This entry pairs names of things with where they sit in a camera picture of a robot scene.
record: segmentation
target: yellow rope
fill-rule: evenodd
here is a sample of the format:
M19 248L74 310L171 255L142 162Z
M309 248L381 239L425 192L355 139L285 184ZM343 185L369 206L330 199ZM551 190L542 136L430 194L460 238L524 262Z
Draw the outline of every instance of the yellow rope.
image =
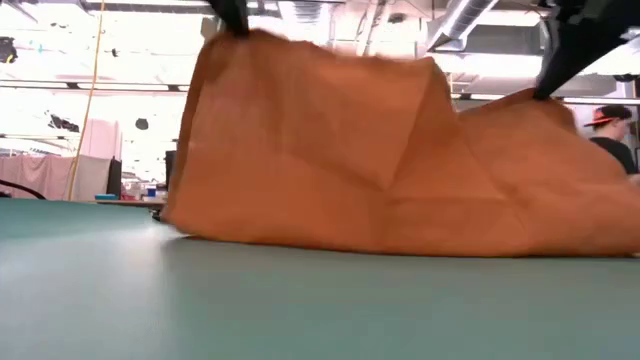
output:
M100 3L100 18L98 20L98 36L96 38L96 53L93 59L93 78L91 79L91 89L89 89L89 99L87 100L87 110L84 113L84 122L82 123L82 132L80 133L80 142L78 143L78 149L76 155L71 163L71 180L69 181L69 188L67 189L67 201L71 201L71 195L73 191L73 184L76 181L76 172L78 171L78 158L80 157L80 150L82 149L82 142L84 141L84 133L87 129L87 122L89 120L89 110L91 110L91 100L93 99L93 90L96 86L96 80L98 79L98 58L100 56L100 38L102 36L102 15L104 14L105 0Z

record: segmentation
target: crumpled cloth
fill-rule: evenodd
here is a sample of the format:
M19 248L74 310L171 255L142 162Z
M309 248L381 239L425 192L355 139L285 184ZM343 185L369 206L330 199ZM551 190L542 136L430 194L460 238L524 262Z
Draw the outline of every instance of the crumpled cloth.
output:
M430 58L223 34L196 64L163 217L207 239L364 253L640 252L640 190L531 94L458 114Z

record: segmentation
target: person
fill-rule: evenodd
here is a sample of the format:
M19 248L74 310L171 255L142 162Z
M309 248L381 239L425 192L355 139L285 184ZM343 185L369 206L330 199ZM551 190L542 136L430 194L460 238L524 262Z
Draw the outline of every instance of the person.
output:
M597 109L593 121L585 127L593 127L595 136L590 140L616 158L630 176L630 180L640 185L638 167L631 155L631 149L622 142L628 129L626 121L631 116L631 111L622 105L607 105Z

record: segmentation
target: blue object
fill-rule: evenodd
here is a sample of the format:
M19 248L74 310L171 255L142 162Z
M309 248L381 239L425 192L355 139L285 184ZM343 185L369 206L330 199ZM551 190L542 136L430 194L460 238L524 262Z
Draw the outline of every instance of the blue object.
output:
M118 197L114 194L98 194L95 197L96 200L118 200Z

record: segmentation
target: teal tabletop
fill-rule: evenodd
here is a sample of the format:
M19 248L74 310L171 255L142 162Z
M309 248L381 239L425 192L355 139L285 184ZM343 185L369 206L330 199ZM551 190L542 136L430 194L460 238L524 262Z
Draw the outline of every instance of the teal tabletop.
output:
M0 199L2 360L638 360L639 304L633 259L246 246Z

